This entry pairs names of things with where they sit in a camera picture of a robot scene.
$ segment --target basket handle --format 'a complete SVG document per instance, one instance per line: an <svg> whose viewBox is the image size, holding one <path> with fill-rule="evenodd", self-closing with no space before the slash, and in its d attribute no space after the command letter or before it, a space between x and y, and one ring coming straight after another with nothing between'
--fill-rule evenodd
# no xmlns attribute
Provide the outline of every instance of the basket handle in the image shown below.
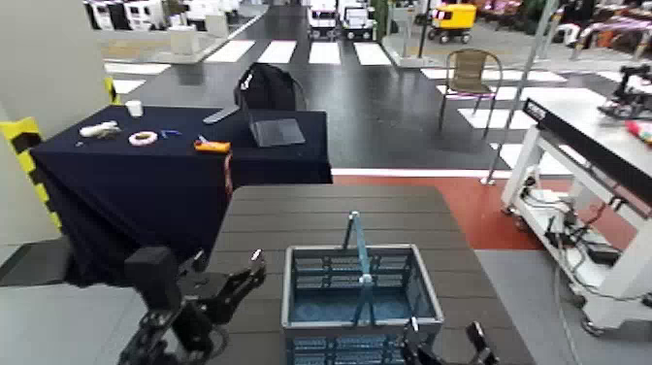
<svg viewBox="0 0 652 365"><path fill-rule="evenodd" d="M371 274L369 255L367 254L367 242L365 241L365 233L362 229L362 224L360 223L360 213L357 211L351 211L348 214L348 225L346 226L346 235L344 236L342 249L348 249L348 242L351 238L351 230L354 228L358 248L358 261L360 262L360 269L362 271L362 276L360 277L362 289L360 290L360 298L358 299L358 305L355 308L355 314L353 315L352 319L353 327L358 325L358 322L360 321L360 315L362 314L362 309L367 303L369 303L369 317L371 325L375 326L374 295L372 291L374 286L374 279Z"/></svg>

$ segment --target yellow robot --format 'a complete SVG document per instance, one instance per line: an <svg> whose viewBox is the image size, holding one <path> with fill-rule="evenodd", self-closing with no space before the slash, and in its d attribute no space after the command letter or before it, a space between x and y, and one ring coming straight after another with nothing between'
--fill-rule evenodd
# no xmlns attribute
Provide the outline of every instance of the yellow robot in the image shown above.
<svg viewBox="0 0 652 365"><path fill-rule="evenodd" d="M433 10L433 28L428 32L428 39L432 41L440 36L440 43L446 44L452 37L461 37L462 43L468 43L475 12L472 4L439 5Z"/></svg>

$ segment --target open laptop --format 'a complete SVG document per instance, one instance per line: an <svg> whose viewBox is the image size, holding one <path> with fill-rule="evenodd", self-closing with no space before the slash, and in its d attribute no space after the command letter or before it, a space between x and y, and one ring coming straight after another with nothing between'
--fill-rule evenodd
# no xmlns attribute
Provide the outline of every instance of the open laptop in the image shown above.
<svg viewBox="0 0 652 365"><path fill-rule="evenodd" d="M245 98L240 95L241 108L248 118L249 130L258 147L299 145L306 142L295 118L254 120Z"/></svg>

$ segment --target cart wheel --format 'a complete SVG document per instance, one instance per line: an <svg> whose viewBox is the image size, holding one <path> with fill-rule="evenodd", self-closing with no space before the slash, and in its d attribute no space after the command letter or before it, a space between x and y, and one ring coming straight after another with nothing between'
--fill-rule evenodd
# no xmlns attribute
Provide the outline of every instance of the cart wheel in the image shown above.
<svg viewBox="0 0 652 365"><path fill-rule="evenodd" d="M522 216L516 217L516 220L514 221L514 225L516 226L516 229L518 229L521 232L527 232L530 229L528 222Z"/></svg>
<svg viewBox="0 0 652 365"><path fill-rule="evenodd" d="M600 337L600 336L602 336L602 335L606 332L606 330L605 330L604 328L597 327L597 326L596 326L595 324L593 324L593 322L592 322L589 318L587 318L587 317L583 317L583 318L582 318L582 328L584 328L584 330L585 330L586 332L588 332L589 335L591 335L591 336L593 336L593 337Z"/></svg>
<svg viewBox="0 0 652 365"><path fill-rule="evenodd" d="M586 297L583 295L573 294L569 302L581 310L586 304Z"/></svg>

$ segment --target black backpack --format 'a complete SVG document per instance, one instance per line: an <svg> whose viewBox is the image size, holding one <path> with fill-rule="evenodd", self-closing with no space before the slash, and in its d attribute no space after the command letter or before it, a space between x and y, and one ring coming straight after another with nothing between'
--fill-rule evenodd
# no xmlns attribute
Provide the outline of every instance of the black backpack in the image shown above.
<svg viewBox="0 0 652 365"><path fill-rule="evenodd" d="M267 63L254 62L238 81L233 96L240 107L243 98L249 109L296 111L295 84L301 89L289 73Z"/></svg>

